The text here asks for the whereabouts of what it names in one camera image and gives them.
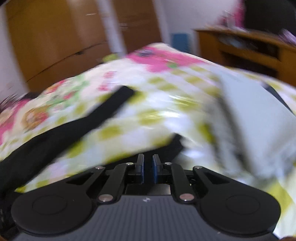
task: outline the wooden wardrobe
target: wooden wardrobe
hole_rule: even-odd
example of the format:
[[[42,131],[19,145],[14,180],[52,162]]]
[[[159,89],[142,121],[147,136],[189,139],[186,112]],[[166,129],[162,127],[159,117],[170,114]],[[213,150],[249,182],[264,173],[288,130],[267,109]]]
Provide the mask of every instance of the wooden wardrobe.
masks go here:
[[[29,89],[41,92],[110,54],[96,0],[11,0],[7,24]]]
[[[127,52],[161,42],[152,0],[112,0]]]

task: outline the white wall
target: white wall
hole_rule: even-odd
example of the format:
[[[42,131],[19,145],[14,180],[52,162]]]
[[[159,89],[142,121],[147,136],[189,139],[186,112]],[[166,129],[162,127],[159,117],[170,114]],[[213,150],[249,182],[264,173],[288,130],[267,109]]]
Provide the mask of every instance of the white wall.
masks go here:
[[[0,101],[11,94],[28,92],[17,65],[7,30],[5,7],[0,7]]]
[[[165,13],[165,8],[162,0],[153,0],[156,17],[158,19],[158,25],[162,41],[166,44],[170,44],[170,30],[168,26],[168,20]]]
[[[214,24],[224,10],[233,10],[237,0],[161,0],[170,33],[188,33],[192,53],[199,54],[193,29]]]

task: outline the white cloth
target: white cloth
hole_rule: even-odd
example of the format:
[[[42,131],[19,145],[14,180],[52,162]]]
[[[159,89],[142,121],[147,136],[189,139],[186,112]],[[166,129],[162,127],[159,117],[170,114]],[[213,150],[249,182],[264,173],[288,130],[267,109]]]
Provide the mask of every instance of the white cloth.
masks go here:
[[[222,92],[210,105],[209,123],[226,171],[238,175],[244,167],[262,179],[285,174],[296,159],[296,117],[260,83],[213,72]]]

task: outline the ribbed gray surface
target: ribbed gray surface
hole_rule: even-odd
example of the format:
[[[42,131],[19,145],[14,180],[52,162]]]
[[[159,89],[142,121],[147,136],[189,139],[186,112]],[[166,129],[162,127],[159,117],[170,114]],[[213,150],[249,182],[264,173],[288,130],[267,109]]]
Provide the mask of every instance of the ribbed gray surface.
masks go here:
[[[100,206],[77,230],[58,237],[21,233],[15,241],[274,241],[273,235],[230,237],[211,228],[193,206],[178,204],[171,196],[122,196]]]

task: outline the wooden shelf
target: wooden shelf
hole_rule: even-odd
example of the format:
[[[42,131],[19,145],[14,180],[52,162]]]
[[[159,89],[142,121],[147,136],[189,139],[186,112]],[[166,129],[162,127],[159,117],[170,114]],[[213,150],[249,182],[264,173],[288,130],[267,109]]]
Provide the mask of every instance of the wooden shelf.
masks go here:
[[[258,53],[252,50],[239,49],[221,42],[218,44],[218,48],[221,52],[250,60],[252,62],[274,69],[276,71],[278,71],[281,66],[281,62],[277,58],[262,53]]]
[[[195,29],[195,31],[198,33],[202,32],[202,33],[211,33],[211,34],[226,34],[226,35],[232,35],[232,36],[237,36],[241,38],[262,41],[264,43],[269,43],[269,44],[296,52],[296,46],[283,42],[275,34],[269,34],[261,31],[255,31],[255,30],[235,31],[235,30],[222,29],[222,28]]]
[[[257,68],[262,74],[268,74],[296,86],[296,46],[286,44],[278,36],[259,31],[235,31],[223,28],[195,30],[199,39],[201,57],[227,66],[237,66],[231,56],[259,64],[269,69]],[[239,49],[219,41],[220,35],[243,38],[245,41],[259,41],[265,46],[272,45],[277,49],[277,58],[256,51]]]

